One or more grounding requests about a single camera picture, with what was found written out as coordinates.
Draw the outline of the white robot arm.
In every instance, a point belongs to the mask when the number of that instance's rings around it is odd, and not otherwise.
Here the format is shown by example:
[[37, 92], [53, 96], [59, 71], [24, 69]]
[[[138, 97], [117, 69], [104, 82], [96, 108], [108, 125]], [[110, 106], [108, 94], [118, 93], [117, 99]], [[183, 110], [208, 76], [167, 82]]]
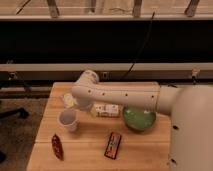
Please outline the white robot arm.
[[170, 171], [213, 171], [213, 86], [109, 86], [92, 70], [73, 84], [74, 103], [86, 109], [105, 102], [138, 107], [171, 118]]

